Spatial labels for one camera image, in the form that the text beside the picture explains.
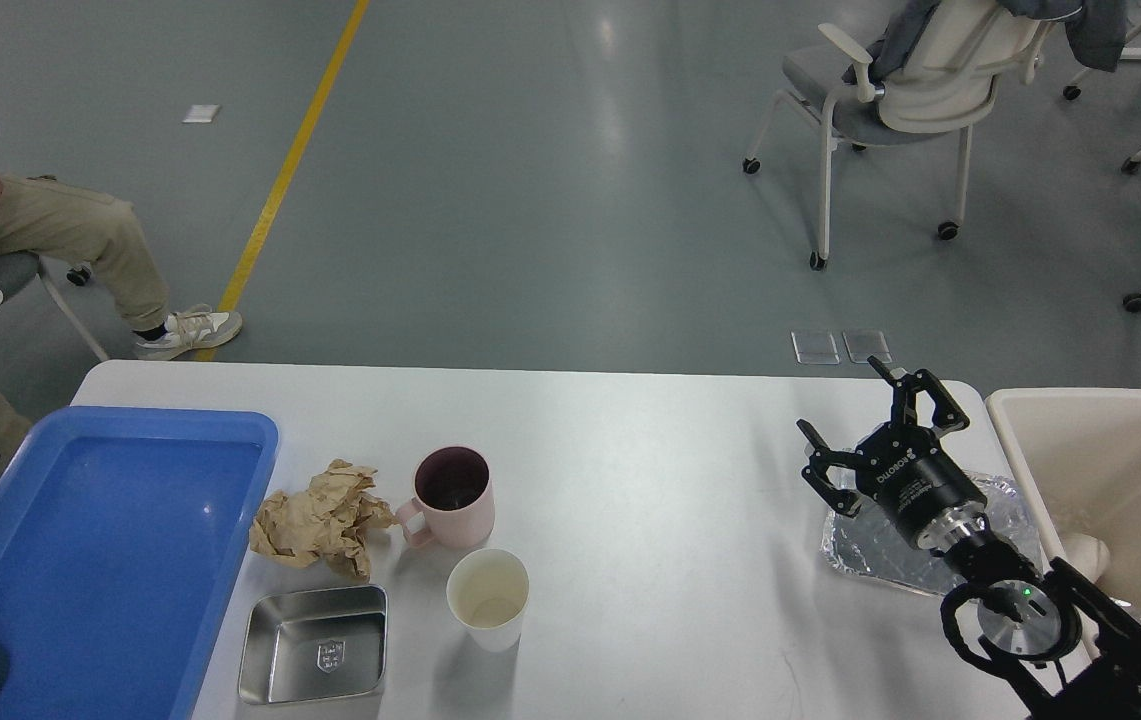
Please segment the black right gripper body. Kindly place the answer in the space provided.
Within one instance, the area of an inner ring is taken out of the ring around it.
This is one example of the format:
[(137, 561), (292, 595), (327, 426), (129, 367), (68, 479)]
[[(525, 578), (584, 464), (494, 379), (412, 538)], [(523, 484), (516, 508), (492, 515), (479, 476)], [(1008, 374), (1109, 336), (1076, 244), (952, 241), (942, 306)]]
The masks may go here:
[(919, 550), (948, 550), (945, 525), (977, 523), (986, 511), (984, 492), (945, 454), (934, 430), (887, 421), (855, 454), (869, 462), (855, 474), (855, 487)]

